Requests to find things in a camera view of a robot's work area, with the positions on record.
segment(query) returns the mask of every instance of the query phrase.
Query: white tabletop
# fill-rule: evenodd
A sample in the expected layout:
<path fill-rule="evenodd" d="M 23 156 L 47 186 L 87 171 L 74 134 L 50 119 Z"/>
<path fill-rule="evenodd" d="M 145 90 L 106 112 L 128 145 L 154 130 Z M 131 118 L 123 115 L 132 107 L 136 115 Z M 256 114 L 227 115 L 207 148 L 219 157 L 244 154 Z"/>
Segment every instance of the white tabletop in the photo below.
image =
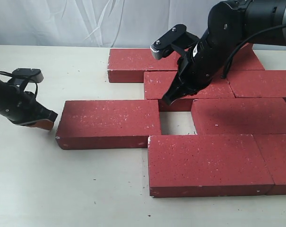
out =
<path fill-rule="evenodd" d="M 286 51 L 255 51 L 286 70 Z M 64 102 L 143 99 L 142 84 L 110 84 L 109 49 L 0 46 L 0 70 L 40 68 L 38 101 L 59 113 L 46 132 L 0 116 L 0 227 L 282 227 L 286 196 L 154 199 L 147 149 L 61 150 Z M 190 113 L 164 113 L 164 133 L 193 133 Z"/>

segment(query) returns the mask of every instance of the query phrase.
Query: brick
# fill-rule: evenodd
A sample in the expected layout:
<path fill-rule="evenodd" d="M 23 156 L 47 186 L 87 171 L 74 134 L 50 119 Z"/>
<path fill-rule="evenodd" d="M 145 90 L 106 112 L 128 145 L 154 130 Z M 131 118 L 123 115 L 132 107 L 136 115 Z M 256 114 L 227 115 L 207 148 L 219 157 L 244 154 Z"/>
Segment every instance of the brick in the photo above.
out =
<path fill-rule="evenodd" d="M 266 194 L 273 180 L 252 135 L 151 136 L 150 196 Z"/>
<path fill-rule="evenodd" d="M 235 97 L 286 100 L 286 70 L 232 71 L 228 80 Z"/>
<path fill-rule="evenodd" d="M 286 135 L 254 135 L 274 181 L 267 195 L 286 195 Z"/>
<path fill-rule="evenodd" d="M 160 111 L 190 111 L 192 101 L 198 98 L 234 98 L 227 80 L 216 77 L 213 82 L 195 96 L 186 96 L 168 106 L 161 98 L 169 89 L 176 72 L 145 72 L 145 99 L 159 100 Z"/>
<path fill-rule="evenodd" d="M 150 49 L 111 49 L 108 78 L 111 83 L 143 83 L 145 71 L 176 71 L 177 54 L 155 60 Z"/>
<path fill-rule="evenodd" d="M 191 114 L 198 134 L 286 134 L 282 98 L 199 99 Z"/>
<path fill-rule="evenodd" d="M 253 44 L 248 44 L 234 56 L 230 70 L 265 70 L 265 68 L 253 51 Z"/>
<path fill-rule="evenodd" d="M 56 132 L 62 149 L 147 148 L 161 135 L 155 100 L 66 101 Z"/>

